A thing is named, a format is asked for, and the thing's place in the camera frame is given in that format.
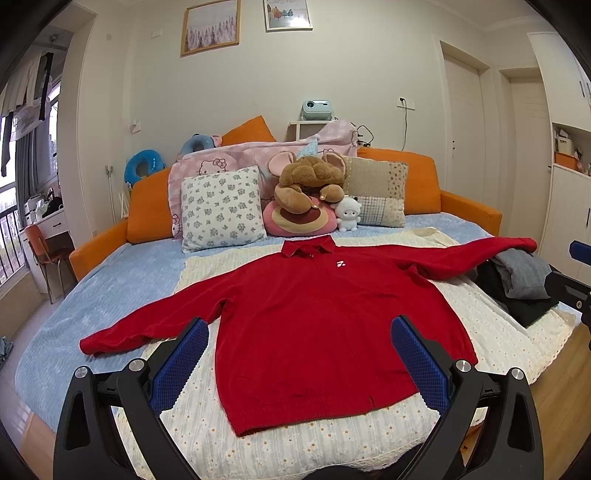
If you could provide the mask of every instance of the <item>storage box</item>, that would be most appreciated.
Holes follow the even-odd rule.
[[[554,161],[558,165],[562,165],[563,167],[571,168],[572,170],[577,170],[577,159],[571,155],[565,155],[563,153],[556,152]]]
[[[574,155],[574,145],[570,138],[558,137],[558,151],[565,155]]]

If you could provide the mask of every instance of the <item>blue inflatable ring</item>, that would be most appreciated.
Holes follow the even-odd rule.
[[[193,152],[201,152],[201,150],[209,150],[215,148],[213,138],[207,135],[195,134],[189,138],[181,148],[181,156],[184,157]]]
[[[138,175],[138,167],[144,163],[148,165],[148,175],[158,173],[166,168],[166,165],[164,165],[162,157],[160,157],[158,152],[155,150],[142,150],[137,155],[131,157],[125,167],[124,178],[125,183],[129,188],[133,188],[133,186],[142,179]]]

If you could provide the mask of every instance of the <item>blue gripper pad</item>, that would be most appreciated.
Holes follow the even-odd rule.
[[[209,341],[209,330],[204,320],[199,320],[178,343],[167,362],[154,377],[150,406],[159,416],[174,407],[197,362]]]
[[[576,240],[570,244],[570,256],[581,263],[591,265],[591,247]]]
[[[390,335],[392,345],[427,407],[443,415],[449,408],[446,376],[402,317],[392,321]]]

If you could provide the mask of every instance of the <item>pink checked blanket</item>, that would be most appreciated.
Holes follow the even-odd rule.
[[[332,150],[348,157],[357,156],[357,132],[350,122],[334,120],[315,137],[318,138],[319,154]],[[243,143],[185,155],[182,160],[173,165],[168,177],[168,204],[173,216],[173,236],[175,238],[182,237],[180,218],[183,179],[223,171],[236,171],[256,165],[260,172],[259,191],[264,209],[267,203],[272,200],[278,181],[277,177],[269,172],[267,167],[269,160],[281,151],[291,151],[297,154],[313,138],[284,143]]]

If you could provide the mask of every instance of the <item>red sweater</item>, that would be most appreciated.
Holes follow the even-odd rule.
[[[122,352],[177,336],[195,316],[221,315],[220,401],[237,435],[354,416],[417,392],[390,342],[406,314],[453,359],[477,363],[462,323],[427,279],[463,274],[530,239],[486,238],[448,248],[337,247],[330,236],[285,241],[281,252],[146,305],[80,342]]]

